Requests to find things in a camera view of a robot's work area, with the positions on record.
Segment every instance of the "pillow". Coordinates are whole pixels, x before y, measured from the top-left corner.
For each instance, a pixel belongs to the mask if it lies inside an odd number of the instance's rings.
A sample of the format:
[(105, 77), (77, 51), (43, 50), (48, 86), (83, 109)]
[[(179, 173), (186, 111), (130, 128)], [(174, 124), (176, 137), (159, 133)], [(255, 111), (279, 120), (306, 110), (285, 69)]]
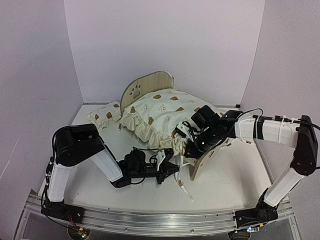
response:
[(191, 116), (204, 105), (219, 113), (216, 107), (191, 94), (172, 88), (162, 89), (149, 92), (129, 105), (120, 123), (147, 142), (149, 148), (172, 148), (174, 155), (178, 155), (188, 140), (175, 133), (177, 124), (188, 121), (197, 128)]
[(98, 130), (105, 129), (121, 118), (120, 104), (118, 101), (111, 102), (99, 109), (90, 112), (87, 118)]

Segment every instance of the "wooden board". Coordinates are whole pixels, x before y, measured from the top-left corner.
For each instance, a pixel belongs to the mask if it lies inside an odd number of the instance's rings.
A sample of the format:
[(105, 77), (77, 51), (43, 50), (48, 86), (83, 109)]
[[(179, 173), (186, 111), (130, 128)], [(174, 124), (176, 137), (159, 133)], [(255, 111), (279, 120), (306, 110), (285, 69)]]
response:
[(221, 144), (220, 146), (216, 147), (215, 149), (211, 151), (207, 151), (205, 154), (203, 154), (199, 160), (196, 160), (192, 158), (194, 161), (194, 170), (192, 172), (192, 181), (194, 181), (200, 174), (201, 172), (206, 169), (207, 163), (209, 162), (210, 159), (213, 159), (213, 157), (217, 154), (217, 152), (220, 150), (222, 147), (229, 147), (231, 145), (231, 140), (230, 138), (227, 138), (226, 141)]
[(128, 85), (122, 94), (120, 102), (121, 115), (127, 106), (145, 94), (162, 89), (169, 89), (172, 88), (172, 85), (173, 78), (165, 71), (156, 71), (137, 78)]

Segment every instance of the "paw print cutout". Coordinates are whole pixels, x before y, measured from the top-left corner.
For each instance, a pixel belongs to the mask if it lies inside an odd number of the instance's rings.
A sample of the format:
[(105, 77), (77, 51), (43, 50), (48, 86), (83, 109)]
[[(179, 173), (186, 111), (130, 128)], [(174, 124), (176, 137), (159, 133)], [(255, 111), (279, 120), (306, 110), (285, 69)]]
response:
[(159, 112), (165, 112), (167, 110), (166, 106), (165, 105), (161, 105), (159, 108), (158, 108), (158, 111)]
[(166, 116), (165, 119), (164, 119), (164, 123), (165, 124), (168, 123), (170, 121), (170, 119), (171, 119), (171, 117), (169, 115)]
[(129, 93), (129, 95), (132, 95), (133, 99), (136, 99), (141, 94), (139, 90), (140, 88), (141, 88), (141, 85), (135, 85), (135, 87), (131, 89), (131, 92)]
[(146, 111), (146, 110), (148, 110), (149, 109), (149, 105), (148, 104), (145, 104), (143, 107), (142, 107), (142, 110), (143, 111)]

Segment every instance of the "white cable tie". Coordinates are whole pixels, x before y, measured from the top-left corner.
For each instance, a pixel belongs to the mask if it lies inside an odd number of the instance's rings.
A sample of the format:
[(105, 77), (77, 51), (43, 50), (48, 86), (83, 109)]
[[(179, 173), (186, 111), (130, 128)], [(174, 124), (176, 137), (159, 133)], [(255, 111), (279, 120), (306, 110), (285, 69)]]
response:
[(281, 123), (280, 123), (280, 125), (279, 125), (278, 144), (280, 143), (280, 136), (281, 136), (281, 130), (282, 130), (281, 127), (282, 127), (282, 124), (284, 123), (286, 117), (287, 117), (286, 115), (283, 115), (282, 121), (281, 121)]

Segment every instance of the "cable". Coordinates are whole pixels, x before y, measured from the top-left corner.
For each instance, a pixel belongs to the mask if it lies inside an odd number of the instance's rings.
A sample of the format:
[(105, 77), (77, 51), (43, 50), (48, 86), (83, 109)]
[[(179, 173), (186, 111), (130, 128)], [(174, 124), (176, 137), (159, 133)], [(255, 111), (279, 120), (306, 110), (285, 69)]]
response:
[(66, 212), (66, 215), (67, 215), (69, 221), (72, 223), (72, 225), (73, 225), (75, 228), (77, 228), (76, 224), (75, 224), (74, 221), (72, 220), (71, 214), (69, 215), (69, 211)]
[(311, 126), (311, 127), (316, 128), (316, 129), (318, 129), (318, 130), (320, 131), (320, 126), (315, 125), (315, 124), (314, 124), (314, 123), (312, 123), (312, 122), (308, 122), (308, 123), (306, 123), (306, 124), (308, 124), (308, 125), (309, 125), (309, 126)]
[(147, 174), (147, 168), (146, 168), (146, 161), (143, 160), (142, 158), (140, 158), (141, 160), (141, 163), (142, 163), (142, 166), (143, 166), (143, 170), (144, 170), (144, 176), (143, 176), (143, 179), (141, 181), (138, 181), (138, 182), (131, 182), (132, 185), (138, 185), (138, 184), (142, 184), (143, 181), (146, 179), (146, 174)]
[(153, 156), (151, 156), (150, 158), (149, 158), (149, 163), (153, 163), (153, 164), (156, 164), (157, 162), (158, 162), (158, 159), (156, 158), (157, 157), (157, 155), (153, 155)]
[(160, 148), (143, 149), (143, 148), (138, 148), (138, 147), (135, 147), (135, 146), (133, 146), (133, 149), (134, 149), (134, 150), (140, 150), (140, 151), (155, 151), (155, 150), (162, 150), (162, 149), (160, 149)]

